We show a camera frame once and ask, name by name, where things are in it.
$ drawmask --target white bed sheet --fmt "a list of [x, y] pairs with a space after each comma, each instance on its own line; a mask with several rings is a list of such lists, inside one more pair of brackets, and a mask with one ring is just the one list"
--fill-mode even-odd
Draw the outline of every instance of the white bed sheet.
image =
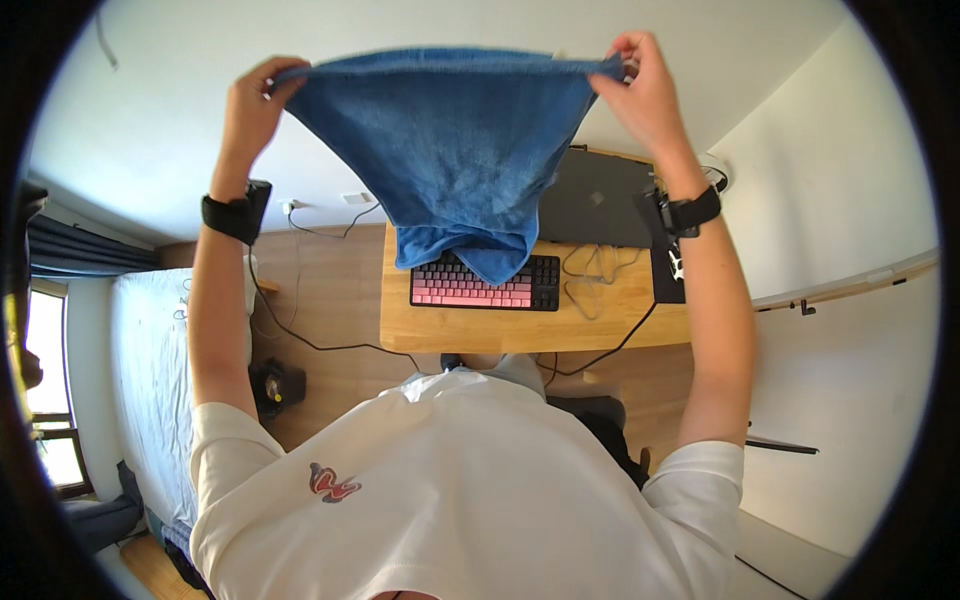
[[[192, 271], [120, 276], [110, 298], [113, 392], [124, 457], [146, 506], [167, 524], [180, 521], [189, 527], [197, 519], [197, 495], [187, 472], [193, 382], [186, 321], [175, 318], [175, 313], [177, 304], [187, 300]], [[246, 283], [251, 314], [256, 291], [249, 275]], [[249, 362], [249, 329], [246, 353]]]

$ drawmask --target power outlet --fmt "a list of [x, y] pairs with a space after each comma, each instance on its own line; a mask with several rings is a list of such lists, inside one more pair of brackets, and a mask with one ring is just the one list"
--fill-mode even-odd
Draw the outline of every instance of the power outlet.
[[281, 200], [280, 206], [283, 207], [283, 214], [289, 215], [295, 208], [303, 208], [306, 204], [299, 200]]

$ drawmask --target keyboard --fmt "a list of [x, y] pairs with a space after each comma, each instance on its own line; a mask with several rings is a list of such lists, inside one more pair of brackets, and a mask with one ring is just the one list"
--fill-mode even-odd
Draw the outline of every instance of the keyboard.
[[410, 271], [410, 304], [555, 311], [560, 307], [560, 258], [531, 255], [509, 281], [491, 286], [455, 254], [444, 252]]

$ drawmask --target laptop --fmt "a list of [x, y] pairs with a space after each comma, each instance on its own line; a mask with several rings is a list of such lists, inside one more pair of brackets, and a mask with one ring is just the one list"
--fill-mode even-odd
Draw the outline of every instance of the laptop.
[[636, 192], [653, 183], [653, 170], [644, 162], [570, 148], [540, 198], [539, 239], [650, 248]]

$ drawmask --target wrist strap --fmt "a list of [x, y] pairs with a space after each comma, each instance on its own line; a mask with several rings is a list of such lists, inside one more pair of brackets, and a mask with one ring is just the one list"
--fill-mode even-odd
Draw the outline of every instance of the wrist strap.
[[681, 200], [668, 202], [665, 197], [660, 202], [660, 215], [666, 230], [677, 237], [696, 237], [700, 235], [699, 226], [712, 221], [720, 214], [720, 197], [712, 185], [695, 201]]
[[204, 196], [201, 202], [204, 224], [252, 246], [260, 234], [271, 189], [273, 187], [267, 181], [251, 180], [243, 198], [221, 203]]

